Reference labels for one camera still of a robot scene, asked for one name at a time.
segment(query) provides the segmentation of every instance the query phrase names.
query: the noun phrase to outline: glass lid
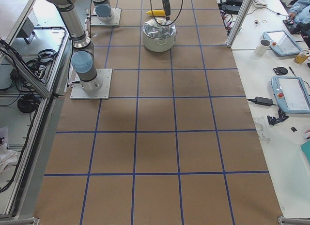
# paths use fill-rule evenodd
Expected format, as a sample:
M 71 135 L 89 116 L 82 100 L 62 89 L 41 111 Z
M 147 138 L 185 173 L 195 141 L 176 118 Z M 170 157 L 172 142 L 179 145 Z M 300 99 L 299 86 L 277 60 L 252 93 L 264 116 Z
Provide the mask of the glass lid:
M 156 18 L 157 22 L 160 24 L 170 24 L 171 21 L 166 21 L 164 18 Z M 151 19 L 143 24 L 143 32 L 153 39 L 166 39 L 171 35 L 176 34 L 176 29 L 174 24 L 169 26 L 161 26 L 156 23 L 154 19 Z

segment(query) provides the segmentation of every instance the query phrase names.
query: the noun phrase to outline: white table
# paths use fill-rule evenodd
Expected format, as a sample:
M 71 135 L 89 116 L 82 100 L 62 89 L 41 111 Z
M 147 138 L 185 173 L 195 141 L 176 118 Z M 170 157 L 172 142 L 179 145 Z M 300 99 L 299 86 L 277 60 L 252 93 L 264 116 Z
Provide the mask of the white table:
M 268 8 L 274 12 L 282 15 L 287 15 L 286 10 L 283 8 L 279 0 L 266 0 Z M 286 17 L 278 15 L 266 8 L 257 9 L 251 5 L 248 14 L 243 21 L 242 28 L 239 31 L 234 43 L 232 44 L 232 50 L 248 50 L 255 49 L 259 41 L 263 38 L 263 32 L 273 30 L 287 30 L 283 21 Z M 300 35 L 292 35 L 296 41 L 303 40 Z M 308 49 L 305 42 L 298 43 L 302 49 Z
M 297 76 L 310 82 L 310 69 L 303 63 L 298 65 L 292 58 L 277 57 L 268 50 L 262 57 L 253 51 L 233 51 L 243 87 L 248 99 L 256 96 L 272 98 L 271 78 L 275 76 L 274 67 L 292 67 Z M 289 71 L 286 76 L 293 76 Z M 262 149 L 268 165 L 277 198 L 287 218 L 310 217 L 310 166 L 300 145 L 305 143 L 303 133 L 310 128 L 310 115 L 287 114 L 289 118 L 275 126 L 269 125 L 267 115 L 278 118 L 278 107 L 266 107 L 249 102 L 254 120 L 260 119 L 263 133 L 270 141 L 261 140 Z M 293 133 L 291 127 L 298 131 Z
M 0 37 L 10 43 L 16 36 L 34 0 L 0 0 Z
M 286 15 L 279 0 L 266 0 L 268 8 Z M 255 10 L 251 6 L 248 13 Z M 272 98 L 276 104 L 271 78 L 275 76 L 273 68 L 292 67 L 297 76 L 310 82 L 310 69 L 306 62 L 298 65 L 294 57 L 279 57 L 272 50 L 266 51 L 262 56 L 256 56 L 253 50 L 262 38 L 264 31 L 285 30 L 282 20 L 285 17 L 277 15 L 268 9 L 258 9 L 247 15 L 242 29 L 237 35 L 233 45 L 233 55 L 238 67 L 243 87 L 248 99 L 256 96 Z M 302 40 L 300 35 L 294 35 L 295 40 Z M 299 43 L 308 49 L 304 42 Z M 309 218 L 310 217 L 310 166 L 300 145 L 305 143 L 304 131 L 310 128 L 310 115 L 287 114 L 289 118 L 275 126 L 269 125 L 267 115 L 278 118 L 278 107 L 266 107 L 249 102 L 249 107 L 261 138 L 261 145 L 268 165 L 270 176 L 284 217 Z

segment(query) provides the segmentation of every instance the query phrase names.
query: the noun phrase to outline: white bracket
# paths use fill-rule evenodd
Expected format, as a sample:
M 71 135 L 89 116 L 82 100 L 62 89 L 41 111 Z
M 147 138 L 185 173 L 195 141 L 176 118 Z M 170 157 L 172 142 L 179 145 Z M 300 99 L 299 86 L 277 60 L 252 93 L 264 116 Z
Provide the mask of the white bracket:
M 97 16 L 92 16 L 92 27 L 118 27 L 121 20 L 121 8 L 111 8 L 114 13 L 113 18 L 110 21 L 101 21 Z
M 74 84 L 71 92 L 71 99 L 108 99 L 111 86 L 112 69 L 97 69 L 98 74 L 103 78 L 102 87 L 98 90 L 86 91 L 80 84 Z

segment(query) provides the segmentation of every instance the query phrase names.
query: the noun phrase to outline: cup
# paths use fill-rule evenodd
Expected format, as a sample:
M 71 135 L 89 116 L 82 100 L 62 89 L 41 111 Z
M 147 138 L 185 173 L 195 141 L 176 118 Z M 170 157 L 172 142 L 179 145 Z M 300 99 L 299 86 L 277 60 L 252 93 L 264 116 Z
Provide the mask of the cup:
M 254 53 L 256 55 L 262 56 L 269 48 L 269 46 L 270 46 L 269 40 L 261 40 L 256 49 L 254 50 Z

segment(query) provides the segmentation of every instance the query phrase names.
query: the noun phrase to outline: grid square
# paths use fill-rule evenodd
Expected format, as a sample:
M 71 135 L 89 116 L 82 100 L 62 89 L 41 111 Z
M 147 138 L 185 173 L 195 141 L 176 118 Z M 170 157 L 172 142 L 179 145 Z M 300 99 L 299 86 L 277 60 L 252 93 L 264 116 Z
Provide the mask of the grid square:
M 226 171 L 267 171 L 256 131 L 219 132 Z
M 213 116 L 209 98 L 177 98 L 178 130 L 213 130 Z
M 142 0 L 118 0 L 117 7 L 123 10 L 140 10 Z
M 198 26 L 224 26 L 219 10 L 195 10 Z
M 137 69 L 139 47 L 110 47 L 107 68 Z
M 138 131 L 174 131 L 173 99 L 139 99 Z
M 237 68 L 233 52 L 226 46 L 202 47 L 202 51 L 207 69 Z
M 141 10 L 122 10 L 120 27 L 124 26 L 140 26 L 141 25 Z
M 223 175 L 183 175 L 185 224 L 232 224 Z
M 98 133 L 92 173 L 132 173 L 134 148 L 134 133 Z
M 171 69 L 170 51 L 152 52 L 141 47 L 140 69 Z
M 279 224 L 282 213 L 269 174 L 229 174 L 227 181 L 236 224 Z
M 171 50 L 174 69 L 203 69 L 199 47 L 172 47 Z
M 224 45 L 227 34 L 224 27 L 198 27 L 201 45 Z
M 99 102 L 99 100 L 71 100 L 67 98 L 62 107 L 57 131 L 94 131 Z
M 171 18 L 175 19 L 179 14 L 179 10 L 171 10 Z M 195 17 L 193 10 L 183 10 L 176 21 L 177 29 L 179 26 L 195 26 Z
M 143 0 L 142 2 L 142 8 L 144 10 L 150 10 L 150 0 Z M 162 10 L 163 9 L 163 3 L 161 0 L 152 0 L 152 8 L 153 10 Z
M 174 70 L 174 96 L 208 96 L 204 70 Z
M 195 9 L 218 9 L 217 0 L 192 0 Z
M 114 28 L 111 45 L 140 45 L 140 27 L 138 28 Z
M 213 98 L 218 129 L 255 129 L 246 98 Z
M 137 70 L 115 70 L 112 73 L 110 97 L 136 97 L 138 85 Z
M 177 176 L 136 176 L 134 224 L 180 225 Z
M 178 171 L 175 133 L 139 133 L 137 173 L 175 173 Z
M 93 136 L 94 134 L 55 134 L 46 173 L 88 173 Z
M 44 177 L 34 217 L 45 225 L 79 224 L 86 180 L 86 176 Z
M 171 9 L 179 10 L 181 7 L 182 0 L 169 0 Z M 182 9 L 193 9 L 192 1 L 191 0 L 183 0 Z
M 175 45 L 199 45 L 196 27 L 177 27 Z
M 134 131 L 136 123 L 136 99 L 110 98 L 102 102 L 99 131 Z
M 215 132 L 178 133 L 181 172 L 221 172 Z
M 140 97 L 172 97 L 170 70 L 140 71 Z
M 102 27 L 92 27 L 91 32 L 92 32 L 92 42 L 94 46 L 109 45 L 112 28 L 102 29 Z
M 245 95 L 238 70 L 208 70 L 207 75 L 212 96 Z
M 117 3 L 117 0 L 109 0 L 109 1 L 110 1 L 110 5 L 111 5 L 111 7 L 116 8 L 116 3 Z
M 130 224 L 131 176 L 90 177 L 83 224 Z
M 108 55 L 108 47 L 94 47 L 94 63 L 97 69 L 106 67 L 106 59 Z

